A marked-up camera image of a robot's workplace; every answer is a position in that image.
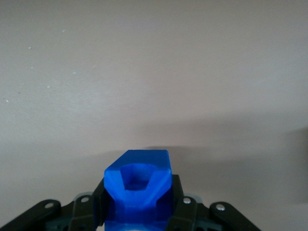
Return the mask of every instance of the metal screw head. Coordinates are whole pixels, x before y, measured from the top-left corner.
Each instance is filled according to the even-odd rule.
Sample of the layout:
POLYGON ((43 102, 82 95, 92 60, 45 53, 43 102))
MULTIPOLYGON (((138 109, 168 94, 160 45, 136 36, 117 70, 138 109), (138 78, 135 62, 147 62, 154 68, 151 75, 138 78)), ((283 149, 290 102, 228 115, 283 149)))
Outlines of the metal screw head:
POLYGON ((217 204, 216 209, 219 210, 219 211, 225 211, 226 208, 222 204, 217 204))
POLYGON ((87 196, 83 197, 81 200, 80 200, 82 203, 85 203, 85 202, 88 202, 89 201, 89 198, 87 196))
POLYGON ((190 198, 185 197, 185 198, 183 199, 183 202, 184 202, 185 204, 190 204, 192 201, 191 201, 190 198))
POLYGON ((51 208, 51 207, 53 207, 53 203, 52 202, 50 202, 50 203, 45 205, 45 208, 51 208))

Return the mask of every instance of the gray wall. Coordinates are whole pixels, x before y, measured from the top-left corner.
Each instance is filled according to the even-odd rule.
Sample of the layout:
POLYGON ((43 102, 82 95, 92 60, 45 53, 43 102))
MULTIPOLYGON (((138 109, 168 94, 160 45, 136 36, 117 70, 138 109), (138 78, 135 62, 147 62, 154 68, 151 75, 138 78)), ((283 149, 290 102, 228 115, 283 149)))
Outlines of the gray wall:
POLYGON ((0 226, 167 148, 185 192, 308 226, 308 1, 0 1, 0 226))

